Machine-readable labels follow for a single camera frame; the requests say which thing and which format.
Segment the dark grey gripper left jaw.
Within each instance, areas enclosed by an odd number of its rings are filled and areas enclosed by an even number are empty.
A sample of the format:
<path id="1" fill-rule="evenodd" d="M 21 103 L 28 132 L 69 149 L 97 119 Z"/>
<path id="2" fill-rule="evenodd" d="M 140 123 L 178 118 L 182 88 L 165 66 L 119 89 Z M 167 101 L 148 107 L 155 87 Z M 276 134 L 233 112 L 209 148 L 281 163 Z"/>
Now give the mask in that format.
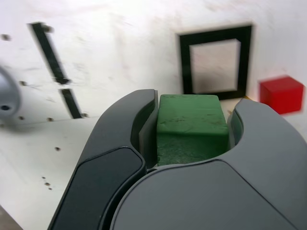
<path id="1" fill-rule="evenodd" d="M 157 164 L 158 92 L 134 91 L 98 119 L 51 230 L 107 230 L 124 194 Z"/>

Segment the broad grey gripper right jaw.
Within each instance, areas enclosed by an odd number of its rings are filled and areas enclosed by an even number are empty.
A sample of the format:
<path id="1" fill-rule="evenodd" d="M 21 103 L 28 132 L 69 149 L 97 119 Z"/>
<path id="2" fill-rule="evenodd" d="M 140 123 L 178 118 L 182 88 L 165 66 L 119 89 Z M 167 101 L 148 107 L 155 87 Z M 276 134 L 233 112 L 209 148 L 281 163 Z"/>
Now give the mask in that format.
<path id="1" fill-rule="evenodd" d="M 265 104 L 241 100 L 228 118 L 230 150 L 161 166 L 122 198 L 113 230 L 304 230 L 307 144 Z"/>

